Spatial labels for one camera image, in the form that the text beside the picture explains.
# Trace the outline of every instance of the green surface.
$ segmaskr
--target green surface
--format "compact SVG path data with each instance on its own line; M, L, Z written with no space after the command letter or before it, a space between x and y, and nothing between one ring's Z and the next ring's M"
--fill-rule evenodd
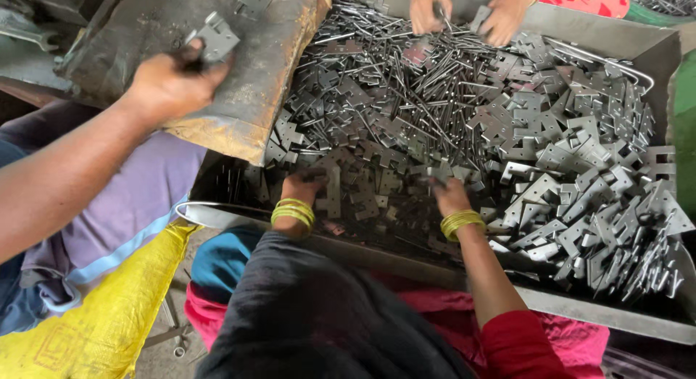
M664 13L655 12L639 3L631 0L631 6L629 7L629 12L623 17L625 20L631 20L632 22L643 23L644 25L653 25L660 27L669 27L674 25L680 25L683 23L693 22L692 16L671 16L665 15Z
M684 54L674 89L676 197L689 218L696 220L696 50Z

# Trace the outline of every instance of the man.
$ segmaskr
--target man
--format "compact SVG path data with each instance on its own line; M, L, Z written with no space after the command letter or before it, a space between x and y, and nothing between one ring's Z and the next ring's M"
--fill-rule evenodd
M202 45L142 63L103 112L55 103L0 127L0 335L75 307L175 218L205 148L155 131L210 104L230 71L184 72Z

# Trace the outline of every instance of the concrete floor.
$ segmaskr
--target concrete floor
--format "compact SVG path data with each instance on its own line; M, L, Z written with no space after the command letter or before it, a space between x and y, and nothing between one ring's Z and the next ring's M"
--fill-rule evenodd
M174 279L169 288L169 294L172 297L176 308L176 319L179 325L188 323L184 315L184 301L186 301L186 285L189 282L189 277L186 272L191 274L191 264L194 262L196 250L203 242L211 239L219 234L220 230L212 228L204 228L191 235L188 241L188 249L186 257L179 264L179 268L174 274ZM157 313L150 337L164 333L168 330L167 321L164 317L163 310ZM185 337L185 346L187 347L186 355L182 358L174 357L173 351L176 342L173 339L164 341L163 343L145 348L141 351L140 357L135 365L135 376L138 379L191 379L196 371L196 365L206 356L207 351L203 345L203 339L194 330Z

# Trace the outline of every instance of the teal cloth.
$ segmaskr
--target teal cloth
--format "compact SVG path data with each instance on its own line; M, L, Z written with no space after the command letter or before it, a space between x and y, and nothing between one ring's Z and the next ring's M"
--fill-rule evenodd
M227 304L263 232L248 226L225 230L203 243L191 264L191 281L205 300Z

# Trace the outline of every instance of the dark clothing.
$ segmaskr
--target dark clothing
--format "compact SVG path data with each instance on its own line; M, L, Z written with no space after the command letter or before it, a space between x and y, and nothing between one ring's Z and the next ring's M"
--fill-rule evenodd
M197 378L474 378L421 316L367 275L261 238Z

